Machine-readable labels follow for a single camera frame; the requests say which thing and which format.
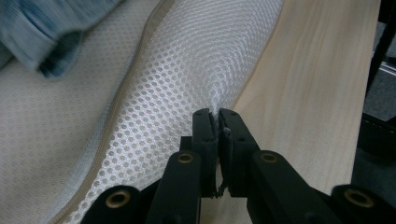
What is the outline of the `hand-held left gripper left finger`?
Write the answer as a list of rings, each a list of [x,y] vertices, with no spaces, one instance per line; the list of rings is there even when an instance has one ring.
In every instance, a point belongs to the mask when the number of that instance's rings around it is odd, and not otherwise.
[[[204,198],[217,196],[218,165],[217,123],[208,108],[192,114],[192,136],[182,136],[181,150],[190,150],[201,157],[201,189]]]

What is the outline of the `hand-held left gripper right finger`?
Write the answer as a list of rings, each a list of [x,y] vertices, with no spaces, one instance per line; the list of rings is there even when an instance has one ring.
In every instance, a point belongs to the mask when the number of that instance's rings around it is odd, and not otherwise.
[[[248,196],[248,169],[252,154],[260,148],[241,116],[219,110],[219,161],[222,186],[232,197]]]

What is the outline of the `white mesh laundry bag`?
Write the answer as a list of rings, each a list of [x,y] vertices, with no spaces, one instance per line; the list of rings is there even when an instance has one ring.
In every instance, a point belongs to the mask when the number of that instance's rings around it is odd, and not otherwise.
[[[78,224],[162,174],[201,108],[232,106],[283,0],[125,0],[46,78],[0,68],[0,224]]]

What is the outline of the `blue denim jeans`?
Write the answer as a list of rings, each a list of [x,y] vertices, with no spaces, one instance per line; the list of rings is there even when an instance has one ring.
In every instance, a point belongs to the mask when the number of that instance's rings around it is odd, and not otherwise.
[[[44,77],[73,64],[83,33],[123,0],[0,0],[0,68],[16,58]]]

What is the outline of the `black metal stand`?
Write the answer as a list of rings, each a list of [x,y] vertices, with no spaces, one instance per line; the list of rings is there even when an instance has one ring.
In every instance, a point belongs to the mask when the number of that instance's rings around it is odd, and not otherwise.
[[[396,0],[381,0],[377,20],[385,23],[386,26],[375,47],[375,52],[371,60],[366,91],[371,89],[377,71],[385,59],[393,37],[396,36]]]

